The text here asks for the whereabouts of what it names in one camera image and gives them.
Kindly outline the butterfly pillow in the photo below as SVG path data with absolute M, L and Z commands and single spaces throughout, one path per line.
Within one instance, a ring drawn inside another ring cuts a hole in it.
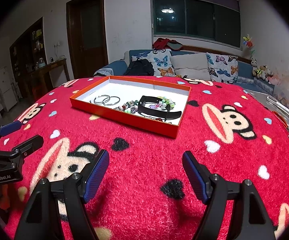
M 238 79 L 236 56 L 206 53 L 211 81 L 233 84 Z
M 138 53 L 131 57 L 132 61 L 148 60 L 153 65 L 154 76 L 175 77 L 174 68 L 171 63 L 171 50 L 151 50 Z

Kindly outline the plain beige pillow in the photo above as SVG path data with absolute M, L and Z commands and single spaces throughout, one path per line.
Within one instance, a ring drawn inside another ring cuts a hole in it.
M 194 53 L 171 56 L 175 75 L 191 79 L 211 80 L 208 61 L 205 53 Z

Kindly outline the black smart band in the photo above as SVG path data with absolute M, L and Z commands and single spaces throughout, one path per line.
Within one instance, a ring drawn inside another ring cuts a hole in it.
M 178 119 L 182 111 L 173 111 L 176 103 L 165 97 L 142 96 L 138 102 L 138 113 L 163 119 Z

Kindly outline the left butterfly pillow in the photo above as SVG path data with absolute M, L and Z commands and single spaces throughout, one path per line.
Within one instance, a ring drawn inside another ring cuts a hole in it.
M 174 68 L 171 63 L 171 50 L 151 50 L 138 53 L 131 57 L 132 61 L 148 60 L 153 65 L 154 76 L 175 77 Z

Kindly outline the thin silver bangle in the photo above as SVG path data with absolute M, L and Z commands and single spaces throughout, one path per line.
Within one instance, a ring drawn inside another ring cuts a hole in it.
M 104 106 L 114 106 L 120 102 L 120 98 L 118 96 L 107 96 L 103 101 L 102 104 Z

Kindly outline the dark wooden door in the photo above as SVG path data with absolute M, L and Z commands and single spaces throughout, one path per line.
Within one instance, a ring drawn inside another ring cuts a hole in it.
M 74 78 L 92 77 L 108 64 L 104 0 L 70 0 L 66 23 Z

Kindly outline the red clothes pile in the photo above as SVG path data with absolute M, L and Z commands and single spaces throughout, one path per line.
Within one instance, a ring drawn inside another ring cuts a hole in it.
M 183 49 L 183 45 L 176 41 L 176 40 L 170 40 L 168 38 L 158 38 L 152 45 L 153 49 L 170 49 L 173 51 L 180 51 Z

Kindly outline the red monkey print blanket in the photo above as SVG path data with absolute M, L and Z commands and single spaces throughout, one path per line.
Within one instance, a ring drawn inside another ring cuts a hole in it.
M 191 85 L 175 139 L 84 113 L 70 97 L 95 79 L 64 83 L 17 116 L 22 128 L 0 140 L 8 151 L 34 135 L 42 148 L 25 159 L 23 180 L 9 184 L 6 234 L 13 238 L 25 204 L 40 178 L 79 172 L 96 152 L 110 163 L 97 194 L 86 206 L 100 239 L 191 239 L 204 213 L 182 166 L 189 150 L 224 179 L 250 179 L 274 231 L 289 224 L 289 133 L 246 89 L 223 83 Z

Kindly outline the colourful pinwheel toy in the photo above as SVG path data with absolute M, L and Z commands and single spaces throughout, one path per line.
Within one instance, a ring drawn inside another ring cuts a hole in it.
M 243 44 L 249 49 L 250 57 L 253 57 L 253 55 L 255 54 L 255 47 L 249 34 L 243 37 Z

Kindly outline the black backpack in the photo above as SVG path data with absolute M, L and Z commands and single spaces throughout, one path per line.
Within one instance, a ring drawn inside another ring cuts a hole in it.
M 129 64 L 124 76 L 154 76 L 154 68 L 147 59 L 138 59 Z

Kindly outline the dark shelf cabinet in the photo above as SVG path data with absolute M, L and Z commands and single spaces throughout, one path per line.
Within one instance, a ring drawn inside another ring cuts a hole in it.
M 39 18 L 10 46 L 10 61 L 15 83 L 23 98 L 28 97 L 27 74 L 35 71 L 42 58 L 46 62 L 43 18 Z

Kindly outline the blue sofa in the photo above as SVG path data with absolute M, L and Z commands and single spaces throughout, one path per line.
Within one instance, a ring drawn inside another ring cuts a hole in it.
M 137 56 L 138 54 L 147 56 L 152 50 L 149 49 L 140 49 L 140 50 L 129 50 L 124 54 L 124 59 L 120 59 L 117 61 L 113 61 L 112 63 L 106 65 L 105 67 L 100 68 L 94 74 L 94 76 L 122 76 L 127 70 L 130 61 L 133 56 Z M 238 78 L 236 85 L 241 86 L 242 88 L 246 88 L 249 90 L 253 90 L 256 92 L 266 93 L 272 95 L 274 92 L 274 85 L 270 85 L 266 81 L 258 80 L 253 77 L 252 66 L 249 63 L 245 63 L 242 60 L 238 61 Z

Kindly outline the orange box lid tray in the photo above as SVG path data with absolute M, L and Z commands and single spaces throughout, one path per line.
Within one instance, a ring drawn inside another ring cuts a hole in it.
M 70 97 L 73 108 L 95 114 L 141 130 L 176 138 L 181 119 L 190 95 L 190 87 L 161 79 L 144 79 L 132 76 L 106 76 L 94 79 L 93 83 Z M 173 111 L 182 111 L 182 116 L 172 124 L 148 119 L 138 113 L 138 102 L 142 96 L 165 97 L 176 103 Z M 118 96 L 117 105 L 104 106 L 107 96 Z

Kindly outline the dark window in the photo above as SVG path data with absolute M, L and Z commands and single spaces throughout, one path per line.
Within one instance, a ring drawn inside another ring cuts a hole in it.
M 153 0 L 155 35 L 241 45 L 239 0 Z

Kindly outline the right butterfly pillow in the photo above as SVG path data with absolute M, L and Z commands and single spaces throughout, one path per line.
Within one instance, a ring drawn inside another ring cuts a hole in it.
M 238 79 L 236 56 L 206 53 L 211 81 L 233 84 Z

